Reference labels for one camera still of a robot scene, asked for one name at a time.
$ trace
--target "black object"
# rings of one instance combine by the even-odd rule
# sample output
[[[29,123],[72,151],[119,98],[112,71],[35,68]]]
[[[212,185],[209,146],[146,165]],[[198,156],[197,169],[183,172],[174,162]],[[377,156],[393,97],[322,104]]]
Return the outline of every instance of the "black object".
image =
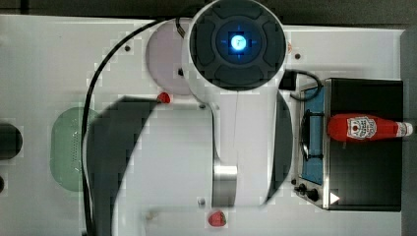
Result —
[[[4,190],[4,179],[0,176],[0,193]]]
[[[301,121],[301,141],[300,141],[300,146],[301,146],[301,152],[303,153],[303,157],[304,159],[307,161],[309,160],[309,158],[323,158],[323,154],[319,154],[319,155],[311,155],[309,154],[309,149],[310,149],[310,118],[312,116],[325,116],[324,113],[316,113],[316,112],[311,112],[310,110],[307,110],[304,113],[303,119]]]
[[[281,90],[295,90],[296,87],[297,72],[292,70],[285,70],[278,88]]]
[[[89,126],[87,171],[97,236],[111,236],[120,184],[142,128],[156,105],[156,100],[124,97]]]
[[[317,189],[312,189],[306,192],[307,198],[309,198],[311,201],[316,202],[319,199],[319,192]]]
[[[234,50],[231,38],[247,46]],[[275,16],[257,2],[218,1],[196,20],[190,51],[198,71],[215,86],[247,90],[267,83],[282,66],[286,43]]]
[[[362,113],[401,122],[401,81],[332,79],[330,116]],[[329,143],[329,191],[335,210],[401,210],[402,140]]]
[[[400,38],[400,74],[404,82],[404,121],[417,124],[417,26],[407,29]],[[417,135],[403,140],[401,235],[417,232]]]
[[[292,125],[288,106],[280,93],[276,96],[275,141],[273,167],[268,190],[267,203],[278,191],[286,178],[292,160]]]
[[[21,151],[21,132],[11,124],[0,124],[0,160],[15,157]]]
[[[279,83],[278,88],[283,89],[283,90],[295,90],[295,88],[297,86],[297,76],[298,76],[298,74],[308,76],[308,77],[312,78],[313,80],[315,80],[315,82],[317,84],[317,89],[310,96],[300,97],[300,96],[296,96],[292,93],[290,94],[290,96],[292,98],[298,100],[298,101],[309,101],[309,100],[315,98],[317,95],[319,95],[320,91],[323,88],[323,84],[315,74],[310,73],[308,71],[295,70],[295,69],[285,70],[284,75],[282,76],[282,80]]]
[[[307,187],[304,184],[300,184],[298,187],[294,187],[294,190],[304,196],[306,194]]]

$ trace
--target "blue light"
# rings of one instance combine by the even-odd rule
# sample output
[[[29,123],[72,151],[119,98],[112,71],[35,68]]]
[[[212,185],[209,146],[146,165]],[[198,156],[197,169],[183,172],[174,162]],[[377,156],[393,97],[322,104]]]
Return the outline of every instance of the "blue light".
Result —
[[[233,49],[241,51],[246,47],[246,38],[242,35],[234,35],[231,39]]]

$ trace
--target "white table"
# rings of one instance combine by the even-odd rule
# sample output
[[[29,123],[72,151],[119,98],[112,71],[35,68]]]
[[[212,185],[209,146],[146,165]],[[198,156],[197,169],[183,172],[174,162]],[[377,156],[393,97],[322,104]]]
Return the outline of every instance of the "white table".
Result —
[[[74,236],[84,228],[81,193],[64,190],[49,169],[51,129],[65,110],[82,106],[89,79],[119,39],[149,21],[0,16],[0,119],[17,126],[23,150],[0,161],[0,235]],[[399,79],[402,30],[285,27],[293,46],[288,67],[328,77]],[[160,88],[144,62],[150,32],[128,42],[95,88],[94,108],[122,94]],[[300,60],[294,55],[301,54]],[[295,104],[289,100],[294,114]],[[162,213],[149,235],[400,235],[400,212],[329,212],[292,193],[287,181],[264,210],[228,212],[228,227],[208,230],[205,216]]]

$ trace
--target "wire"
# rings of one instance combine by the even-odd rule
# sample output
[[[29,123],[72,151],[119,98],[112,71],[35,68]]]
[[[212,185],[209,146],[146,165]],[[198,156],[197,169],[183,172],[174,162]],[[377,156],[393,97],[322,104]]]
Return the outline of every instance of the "wire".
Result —
[[[319,95],[320,91],[323,88],[323,84],[319,80],[319,77],[317,77],[315,74],[310,73],[308,71],[301,71],[301,70],[294,70],[294,69],[291,69],[291,71],[293,71],[293,72],[295,72],[297,74],[300,74],[300,75],[308,76],[308,77],[312,78],[313,80],[315,80],[316,81],[316,84],[317,84],[317,89],[316,89],[316,91],[312,95],[307,96],[307,97],[301,97],[301,96],[296,96],[296,95],[294,95],[294,94],[291,93],[290,96],[293,99],[296,99],[298,101],[309,101],[309,100],[315,98],[317,95]]]
[[[82,122],[82,140],[84,139],[86,132],[87,132],[87,124],[88,124],[88,118],[89,118],[89,105],[91,103],[91,97],[92,92],[94,91],[95,84],[97,83],[98,77],[103,71],[104,67],[107,65],[108,61],[111,59],[111,57],[116,53],[117,50],[119,50],[123,44],[125,44],[127,41],[132,39],[134,36],[136,36],[138,33],[147,30],[159,23],[162,23],[169,19],[163,19],[163,20],[156,20],[154,22],[151,22],[149,24],[144,25],[143,27],[136,29],[135,31],[131,32],[129,35],[124,37],[122,40],[120,40],[112,49],[111,51],[105,56],[105,58],[101,61],[100,65],[98,66],[97,70],[95,71],[94,75],[92,76],[91,82],[89,83],[89,90],[86,95],[86,102],[84,105],[84,112],[83,112],[83,122]],[[83,142],[81,142],[81,151],[83,153]],[[88,236],[95,236],[95,224],[94,224],[94,218],[93,215],[91,217],[91,207],[89,205],[89,185],[87,183],[86,173],[84,171],[84,163],[82,160],[82,178],[83,178],[83,196],[84,196],[84,211],[86,216],[86,228],[87,228],[87,235]]]
[[[180,25],[180,17],[175,18],[175,26],[177,27],[178,33],[181,35],[182,38],[184,38],[185,31]]]

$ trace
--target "metal handle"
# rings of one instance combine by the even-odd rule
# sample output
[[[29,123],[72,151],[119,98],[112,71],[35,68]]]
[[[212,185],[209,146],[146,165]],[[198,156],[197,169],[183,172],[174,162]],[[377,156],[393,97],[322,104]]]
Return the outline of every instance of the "metal handle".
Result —
[[[303,119],[301,121],[301,151],[303,153],[303,157],[305,160],[309,160],[309,158],[323,158],[323,155],[311,155],[309,154],[309,147],[310,147],[310,117],[312,116],[325,116],[323,112],[311,112],[310,110],[306,110],[304,113]]]

